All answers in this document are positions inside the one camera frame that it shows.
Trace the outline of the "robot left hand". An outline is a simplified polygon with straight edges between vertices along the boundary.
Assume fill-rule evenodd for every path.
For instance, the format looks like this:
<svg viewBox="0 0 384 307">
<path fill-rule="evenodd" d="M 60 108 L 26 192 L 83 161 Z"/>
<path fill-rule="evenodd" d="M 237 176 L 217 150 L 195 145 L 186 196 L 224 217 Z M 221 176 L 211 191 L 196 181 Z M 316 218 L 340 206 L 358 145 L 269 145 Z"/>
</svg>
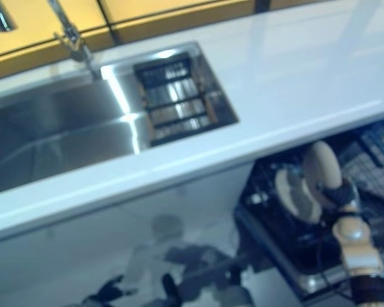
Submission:
<svg viewBox="0 0 384 307">
<path fill-rule="evenodd" d="M 136 288 L 124 288 L 123 274 L 115 276 L 105 282 L 96 292 L 88 295 L 82 301 L 82 306 L 112 306 L 112 302 L 126 296 L 138 293 Z"/>
</svg>

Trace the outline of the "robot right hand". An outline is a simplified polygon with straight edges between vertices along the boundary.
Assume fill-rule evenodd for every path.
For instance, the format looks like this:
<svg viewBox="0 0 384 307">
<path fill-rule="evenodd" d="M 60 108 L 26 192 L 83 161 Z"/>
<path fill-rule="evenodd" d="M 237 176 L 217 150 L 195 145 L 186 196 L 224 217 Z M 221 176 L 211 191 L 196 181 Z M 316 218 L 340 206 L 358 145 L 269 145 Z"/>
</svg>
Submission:
<svg viewBox="0 0 384 307">
<path fill-rule="evenodd" d="M 331 212 L 360 212 L 360 195 L 355 184 L 344 182 L 340 187 L 331 189 L 321 184 L 317 189 L 329 205 L 327 210 Z"/>
</svg>

